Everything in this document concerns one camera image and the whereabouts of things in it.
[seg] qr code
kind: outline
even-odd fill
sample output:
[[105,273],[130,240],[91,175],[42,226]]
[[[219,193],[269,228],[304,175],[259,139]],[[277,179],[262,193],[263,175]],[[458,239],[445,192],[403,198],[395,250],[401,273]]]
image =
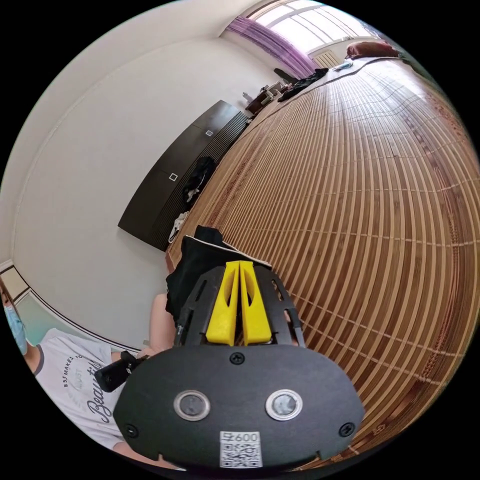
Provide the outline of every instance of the qr code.
[[257,469],[262,467],[262,448],[258,431],[221,431],[220,467]]

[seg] yellow plastic part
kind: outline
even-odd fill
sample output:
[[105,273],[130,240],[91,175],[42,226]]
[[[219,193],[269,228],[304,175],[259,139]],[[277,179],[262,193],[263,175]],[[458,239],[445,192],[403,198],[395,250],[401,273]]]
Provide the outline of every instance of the yellow plastic part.
[[239,261],[226,263],[220,290],[206,330],[206,339],[212,344],[234,346],[239,302],[239,270]]
[[240,261],[239,263],[243,339],[245,345],[264,344],[271,340],[272,331],[260,294],[254,264],[251,261]]

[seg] purple curtain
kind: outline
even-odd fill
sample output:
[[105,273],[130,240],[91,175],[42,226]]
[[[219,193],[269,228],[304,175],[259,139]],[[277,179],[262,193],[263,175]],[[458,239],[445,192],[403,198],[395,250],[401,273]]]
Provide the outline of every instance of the purple curtain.
[[304,79],[319,68],[307,55],[295,48],[276,31],[250,18],[238,16],[226,28],[244,39],[250,40],[272,57],[283,63],[298,79]]

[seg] wardrobe door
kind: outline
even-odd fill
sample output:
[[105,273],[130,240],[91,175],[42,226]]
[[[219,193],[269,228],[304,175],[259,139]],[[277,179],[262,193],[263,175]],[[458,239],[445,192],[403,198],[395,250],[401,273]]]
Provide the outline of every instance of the wardrobe door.
[[226,101],[220,100],[199,116],[193,125],[208,137],[215,136],[240,110]]
[[118,226],[134,237],[150,243],[151,232],[162,207],[177,186],[169,173],[155,165],[137,188]]
[[169,176],[182,177],[211,140],[200,128],[190,125],[160,157],[158,168]]

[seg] black cloth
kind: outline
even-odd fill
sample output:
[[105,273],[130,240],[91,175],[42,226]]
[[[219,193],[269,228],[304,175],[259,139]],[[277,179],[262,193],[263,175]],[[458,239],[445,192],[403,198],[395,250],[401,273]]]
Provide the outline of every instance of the black cloth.
[[273,70],[282,80],[285,80],[288,84],[295,85],[299,79],[294,76],[289,75],[287,72],[283,71],[280,68],[275,68]]
[[279,102],[284,102],[285,100],[291,99],[294,97],[296,94],[301,92],[302,90],[306,89],[309,85],[312,83],[316,82],[317,80],[320,80],[322,77],[324,77],[327,72],[329,71],[328,68],[316,68],[315,73],[312,75],[308,76],[307,78],[302,78],[299,80],[293,88],[290,90],[286,91],[279,99]]
[[[190,210],[196,202],[199,194],[205,188],[205,185],[214,174],[217,164],[211,156],[203,156],[198,159],[195,169],[190,175],[185,187],[183,188],[183,203],[187,210]],[[189,192],[198,190],[189,201]]]
[[194,236],[185,235],[181,240],[181,259],[176,269],[166,278],[166,311],[175,322],[200,276],[227,262],[253,262],[269,269],[272,266],[264,261],[250,257],[223,241],[222,234],[216,228],[197,226]]

